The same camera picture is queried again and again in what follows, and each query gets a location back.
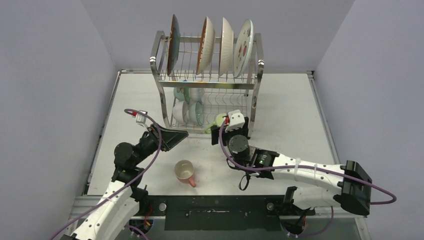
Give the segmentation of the green handled cream mug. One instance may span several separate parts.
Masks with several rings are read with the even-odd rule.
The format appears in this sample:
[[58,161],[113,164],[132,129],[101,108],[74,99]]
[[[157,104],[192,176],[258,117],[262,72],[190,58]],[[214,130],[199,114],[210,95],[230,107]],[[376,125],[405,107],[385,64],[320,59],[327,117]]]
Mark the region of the green handled cream mug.
[[215,119],[206,126],[204,129],[205,134],[210,134],[212,132],[212,127],[220,127],[222,124],[228,124],[228,115],[226,113],[219,113]]

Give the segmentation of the pink handled cream mug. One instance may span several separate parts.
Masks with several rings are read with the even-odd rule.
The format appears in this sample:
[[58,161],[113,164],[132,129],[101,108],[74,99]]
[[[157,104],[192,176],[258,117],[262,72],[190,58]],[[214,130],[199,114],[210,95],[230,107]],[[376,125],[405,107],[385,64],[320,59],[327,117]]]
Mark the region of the pink handled cream mug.
[[174,174],[181,183],[189,184],[192,188],[196,187],[195,168],[191,161],[186,159],[178,161],[174,166]]

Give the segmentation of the stainless steel dish rack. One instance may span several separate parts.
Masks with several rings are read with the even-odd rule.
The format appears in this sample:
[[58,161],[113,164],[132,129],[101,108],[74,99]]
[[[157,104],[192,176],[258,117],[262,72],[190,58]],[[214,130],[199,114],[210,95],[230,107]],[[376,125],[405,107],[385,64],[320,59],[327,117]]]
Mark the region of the stainless steel dish rack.
[[[203,73],[196,74],[200,40],[200,36],[181,37],[179,59],[171,75],[167,75],[171,38],[162,30],[156,32],[149,63],[159,92],[161,117],[165,127],[200,134],[204,132],[206,125],[215,120],[216,115],[240,110],[248,117],[248,134],[251,135],[256,123],[258,95],[265,67],[261,34],[254,34],[248,68],[237,78],[232,73],[219,76],[216,62]],[[177,122],[172,113],[177,102],[173,91],[177,87],[204,89],[201,100],[204,105],[202,125]]]

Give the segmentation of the strawberry pattern top plate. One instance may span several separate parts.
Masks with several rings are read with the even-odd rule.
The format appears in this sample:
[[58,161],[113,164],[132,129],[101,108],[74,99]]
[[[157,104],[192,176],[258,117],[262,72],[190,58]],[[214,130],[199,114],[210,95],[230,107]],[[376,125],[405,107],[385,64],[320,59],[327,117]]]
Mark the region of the strawberry pattern top plate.
[[254,26],[251,19],[247,19],[238,34],[233,52],[233,77],[240,78],[244,73],[252,54],[254,41]]

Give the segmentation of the brown rim flower plate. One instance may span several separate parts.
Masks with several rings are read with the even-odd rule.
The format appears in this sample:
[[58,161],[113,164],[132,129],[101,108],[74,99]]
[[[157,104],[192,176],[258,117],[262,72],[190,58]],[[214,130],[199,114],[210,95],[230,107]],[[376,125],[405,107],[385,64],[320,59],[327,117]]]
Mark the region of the brown rim flower plate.
[[219,67],[218,76],[221,77],[228,72],[232,65],[234,49],[234,31],[228,20],[222,18],[222,28],[220,37],[220,51],[219,51]]

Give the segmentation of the dark bottom plate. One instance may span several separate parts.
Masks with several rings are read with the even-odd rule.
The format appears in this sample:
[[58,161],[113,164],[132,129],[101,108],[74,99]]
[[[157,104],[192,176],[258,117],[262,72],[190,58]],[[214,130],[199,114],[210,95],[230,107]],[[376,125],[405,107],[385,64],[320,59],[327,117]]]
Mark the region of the dark bottom plate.
[[168,61],[167,61],[167,75],[170,76],[179,58],[180,49],[180,25],[178,18],[175,14],[172,16],[171,32],[169,38]]

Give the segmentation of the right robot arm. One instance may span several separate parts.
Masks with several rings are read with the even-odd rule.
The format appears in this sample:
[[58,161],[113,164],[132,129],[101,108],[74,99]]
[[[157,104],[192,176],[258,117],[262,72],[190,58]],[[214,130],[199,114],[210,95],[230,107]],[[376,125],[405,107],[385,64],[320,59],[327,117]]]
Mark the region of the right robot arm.
[[293,158],[249,144],[246,117],[224,114],[208,132],[212,145],[220,145],[231,169],[246,177],[289,180],[307,187],[290,186],[282,207],[290,215],[315,207],[340,207],[348,213],[367,216],[371,210],[372,179],[355,162],[320,164]]

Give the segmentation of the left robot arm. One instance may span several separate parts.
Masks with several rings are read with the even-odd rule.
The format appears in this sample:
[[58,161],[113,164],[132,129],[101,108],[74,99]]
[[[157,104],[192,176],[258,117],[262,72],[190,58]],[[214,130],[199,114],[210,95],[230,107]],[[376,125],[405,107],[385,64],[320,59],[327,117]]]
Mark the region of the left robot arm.
[[82,214],[83,223],[63,240],[114,240],[130,219],[149,210],[148,191],[139,188],[146,168],[138,167],[150,155],[168,152],[189,136],[186,130],[172,130],[151,124],[137,144],[119,143],[114,149],[115,170],[97,205]]

